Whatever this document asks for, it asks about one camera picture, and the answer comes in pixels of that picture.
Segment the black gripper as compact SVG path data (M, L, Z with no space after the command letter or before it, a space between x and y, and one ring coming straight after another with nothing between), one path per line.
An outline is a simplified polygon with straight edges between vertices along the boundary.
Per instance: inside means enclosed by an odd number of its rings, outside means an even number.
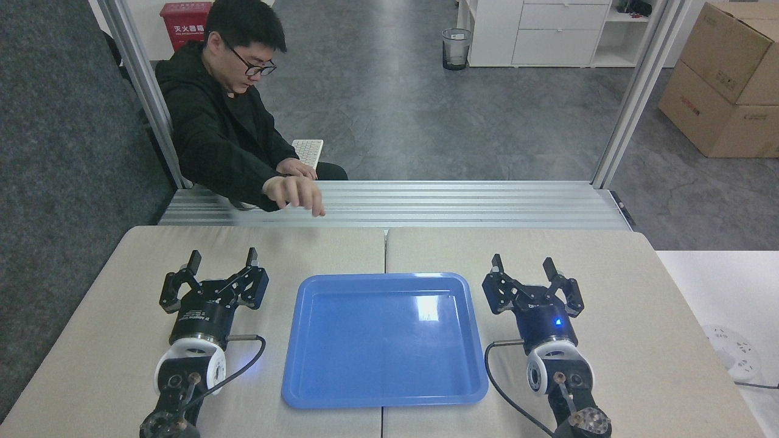
M269 285L267 271L259 266L257 250L250 247L245 267L218 285L200 285L195 275L202 261L198 250L192 250L186 266L167 273L159 296L165 313L178 311L170 338L225 339L229 335L237 306L258 310ZM186 283L191 291L182 300L179 289Z
M490 311L498 315L506 310L515 310L515 320L524 347L538 347L553 340L570 341L578 346L578 338L570 322L584 310L581 289L575 278L565 277L548 256L543 261L543 269L550 281L548 291L554 296L562 290L565 304L554 297L542 304L529 305L529 296L522 283L504 272L503 261L498 253L493 255L491 269L486 274L482 288Z

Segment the person's right hand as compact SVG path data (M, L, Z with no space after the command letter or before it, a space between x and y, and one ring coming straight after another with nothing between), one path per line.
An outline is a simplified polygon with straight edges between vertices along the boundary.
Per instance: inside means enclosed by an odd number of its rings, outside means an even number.
M262 194L283 210L287 206L303 207L314 217L326 215L320 187L303 176L275 176L262 186Z

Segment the person's left hand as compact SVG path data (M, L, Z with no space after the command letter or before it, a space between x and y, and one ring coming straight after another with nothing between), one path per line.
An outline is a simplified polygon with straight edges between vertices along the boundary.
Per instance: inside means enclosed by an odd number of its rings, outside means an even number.
M318 178L315 168L298 158L285 158L276 166L276 172L287 176L302 176L312 181Z

